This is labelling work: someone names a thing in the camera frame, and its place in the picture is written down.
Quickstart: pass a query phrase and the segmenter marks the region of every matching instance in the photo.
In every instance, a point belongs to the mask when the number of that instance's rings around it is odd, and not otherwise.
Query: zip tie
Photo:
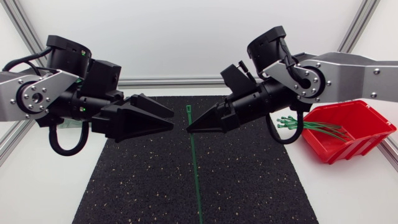
[[[192,124],[191,117],[191,105],[187,105],[187,114],[188,114],[188,123]],[[200,202],[200,192],[199,192],[199,179],[198,179],[198,169],[197,169],[197,157],[195,153],[195,143],[193,141],[193,134],[189,134],[191,139],[191,149],[192,149],[192,163],[193,163],[193,174],[195,175],[195,188],[197,191],[197,202],[198,202],[198,211],[199,211],[199,223],[203,224],[203,217],[201,212],[201,202]]]

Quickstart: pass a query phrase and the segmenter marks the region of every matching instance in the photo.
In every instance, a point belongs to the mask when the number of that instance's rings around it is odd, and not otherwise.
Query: floor
[[[147,96],[230,93],[227,88],[124,92],[144,92]],[[290,114],[281,110],[272,118]],[[291,134],[279,131],[282,137]],[[0,167],[1,223],[72,222],[106,139],[90,133],[84,150],[73,157],[62,157],[52,151],[47,135],[48,129],[35,124]],[[58,132],[65,147],[76,144],[79,135],[77,129]],[[320,163],[302,138],[287,145],[286,150],[320,223],[398,222],[398,173],[378,149],[332,166]]]

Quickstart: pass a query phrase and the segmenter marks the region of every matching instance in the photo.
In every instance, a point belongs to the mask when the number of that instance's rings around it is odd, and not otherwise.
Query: white wall
[[[40,40],[61,35],[127,77],[219,77],[283,25],[291,52],[335,51],[362,0],[20,0]]]
[[[7,13],[0,6],[0,68],[3,68],[9,61],[30,55],[27,47],[14,28]],[[27,65],[19,65],[11,71],[19,71],[28,68]],[[0,122],[0,138],[3,136],[14,122]]]
[[[396,9],[398,9],[398,1],[380,1],[352,54],[363,55],[374,60],[398,60],[398,13]],[[398,127],[398,103],[365,101]],[[398,142],[398,132],[391,136]]]

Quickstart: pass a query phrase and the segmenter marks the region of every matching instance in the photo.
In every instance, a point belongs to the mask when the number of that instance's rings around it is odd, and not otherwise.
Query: black cable
[[[294,65],[297,63],[297,59],[292,56],[290,53],[289,49],[287,48],[287,44],[285,42],[285,39],[279,38],[279,43],[280,47],[282,50],[285,52],[286,56],[284,58],[284,63],[286,65],[286,69],[289,73],[289,75],[300,84],[300,86],[304,86],[303,79],[300,78],[300,76],[297,74],[296,69],[294,69]]]
[[[57,136],[57,125],[52,125],[49,127],[49,129],[50,129],[49,133],[50,145],[52,149],[61,156],[73,156],[76,153],[80,152],[85,146],[88,139],[88,130],[89,130],[88,121],[83,122],[83,125],[81,127],[79,143],[71,150],[62,149],[61,146],[59,145],[58,136]]]
[[[28,62],[30,60],[34,60],[34,59],[38,59],[39,57],[43,57],[44,55],[47,55],[48,53],[50,53],[51,50],[52,50],[51,47],[47,47],[42,52],[39,52],[39,53],[36,53],[36,54],[32,54],[30,56],[26,56],[26,57],[23,57],[23,58],[20,58],[20,59],[12,60],[12,61],[8,62],[7,65],[4,66],[4,68],[2,70],[3,71],[9,71],[14,66],[16,66],[16,65],[18,65],[20,63]]]
[[[294,135],[288,139],[281,139],[277,136],[277,133],[274,131],[275,127],[272,124],[271,116],[269,115],[269,113],[266,114],[266,122],[267,122],[268,130],[269,130],[269,134],[271,135],[271,137],[275,141],[277,141],[278,143],[281,143],[281,144],[290,144],[290,143],[295,142],[300,137],[300,135],[304,129],[303,111],[297,112],[297,129],[296,129],[296,132],[294,133]]]
[[[34,64],[32,64],[31,62],[25,62],[25,63],[28,64],[33,69],[33,71],[36,73],[36,75],[41,77],[39,70],[36,68],[36,66]]]
[[[267,80],[267,78],[266,78],[264,75],[262,75],[262,73],[258,73],[257,75],[258,75],[259,78],[261,78],[262,80],[264,80],[264,81]]]

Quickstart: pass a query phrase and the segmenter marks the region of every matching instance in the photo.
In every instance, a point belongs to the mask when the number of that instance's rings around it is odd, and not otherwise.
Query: zip tie bundle
[[[288,116],[287,118],[283,116],[280,119],[277,119],[276,121],[282,123],[277,125],[278,128],[288,128],[289,130],[297,129],[297,120],[294,119],[292,116]],[[304,128],[328,134],[344,142],[347,141],[345,139],[351,139],[348,135],[345,134],[347,132],[342,130],[341,126],[335,124],[329,124],[325,122],[304,121]]]

